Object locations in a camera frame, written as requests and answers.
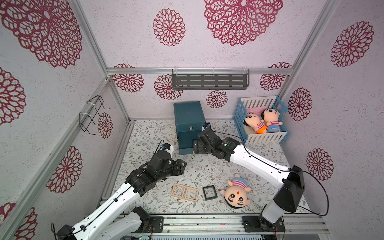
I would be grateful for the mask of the wooden brooch box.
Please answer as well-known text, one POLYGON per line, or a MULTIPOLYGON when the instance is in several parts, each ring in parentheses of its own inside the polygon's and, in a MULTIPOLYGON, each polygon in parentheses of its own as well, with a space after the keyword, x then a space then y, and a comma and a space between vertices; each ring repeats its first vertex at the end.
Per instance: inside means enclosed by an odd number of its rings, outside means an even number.
POLYGON ((187 187, 185 194, 184 194, 184 199, 187 201, 191 202, 197 202, 199 197, 199 189, 192 188, 192 187, 187 187))
POLYGON ((186 190, 187 190, 186 186, 175 183, 171 191, 171 196, 175 198, 183 199, 186 193, 186 190))

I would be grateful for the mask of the teal drawer cabinet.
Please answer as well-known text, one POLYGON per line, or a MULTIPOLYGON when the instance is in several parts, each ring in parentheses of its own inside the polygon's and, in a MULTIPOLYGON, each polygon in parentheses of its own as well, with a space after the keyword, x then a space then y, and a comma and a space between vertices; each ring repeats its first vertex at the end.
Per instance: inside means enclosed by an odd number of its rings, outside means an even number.
POLYGON ((174 114, 179 154, 193 154, 194 140, 198 139, 206 123, 201 103, 199 101, 176 103, 174 114))

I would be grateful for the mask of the small black brooch box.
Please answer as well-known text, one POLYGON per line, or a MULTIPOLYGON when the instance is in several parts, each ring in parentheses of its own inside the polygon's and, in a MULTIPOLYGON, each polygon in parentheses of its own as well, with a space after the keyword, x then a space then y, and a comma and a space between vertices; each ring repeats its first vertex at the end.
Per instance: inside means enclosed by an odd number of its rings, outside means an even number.
POLYGON ((204 144, 202 143, 201 140, 194 140, 193 141, 194 145, 194 154, 207 154, 204 144))
POLYGON ((214 185, 203 187, 203 194, 206 201, 213 200, 218 197, 214 185))

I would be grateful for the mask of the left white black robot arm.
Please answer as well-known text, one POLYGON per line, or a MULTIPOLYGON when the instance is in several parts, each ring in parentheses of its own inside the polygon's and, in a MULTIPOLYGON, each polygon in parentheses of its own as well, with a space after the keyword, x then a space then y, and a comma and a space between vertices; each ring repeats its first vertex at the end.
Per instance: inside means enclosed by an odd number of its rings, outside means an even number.
POLYGON ((116 218, 157 182, 183 175, 186 166, 181 159, 173 160, 170 151, 158 150, 149 162, 132 171, 120 188, 92 214, 73 226, 65 225, 59 230, 51 226, 55 239, 119 240, 129 233, 148 231, 151 216, 142 207, 134 208, 119 221, 116 218))

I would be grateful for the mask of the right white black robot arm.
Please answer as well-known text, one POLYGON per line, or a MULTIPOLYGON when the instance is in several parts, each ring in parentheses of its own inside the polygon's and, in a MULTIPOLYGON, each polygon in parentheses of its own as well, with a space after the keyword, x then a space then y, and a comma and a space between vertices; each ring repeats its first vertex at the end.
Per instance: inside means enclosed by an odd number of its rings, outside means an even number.
POLYGON ((303 171, 297 166, 287 168, 252 153, 245 145, 232 138, 222 140, 211 129, 203 130, 198 138, 205 152, 238 164, 278 189, 274 198, 259 215, 262 224, 275 224, 285 213, 295 213, 305 190, 303 171))

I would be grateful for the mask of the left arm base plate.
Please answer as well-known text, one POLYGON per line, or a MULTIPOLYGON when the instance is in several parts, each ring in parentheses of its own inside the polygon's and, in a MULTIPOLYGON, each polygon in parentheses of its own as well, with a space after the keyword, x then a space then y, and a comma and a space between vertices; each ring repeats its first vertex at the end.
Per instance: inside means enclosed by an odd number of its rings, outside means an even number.
POLYGON ((151 216, 149 220, 148 233, 162 233, 164 228, 164 217, 151 216))

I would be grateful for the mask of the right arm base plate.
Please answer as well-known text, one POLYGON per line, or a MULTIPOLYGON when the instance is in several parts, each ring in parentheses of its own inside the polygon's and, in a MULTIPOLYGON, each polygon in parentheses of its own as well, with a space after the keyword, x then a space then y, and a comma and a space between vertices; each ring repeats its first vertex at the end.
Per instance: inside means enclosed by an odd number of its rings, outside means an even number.
POLYGON ((276 223, 272 224, 262 216, 243 216, 243 226, 247 233, 279 233, 286 230, 283 218, 280 217, 276 223))

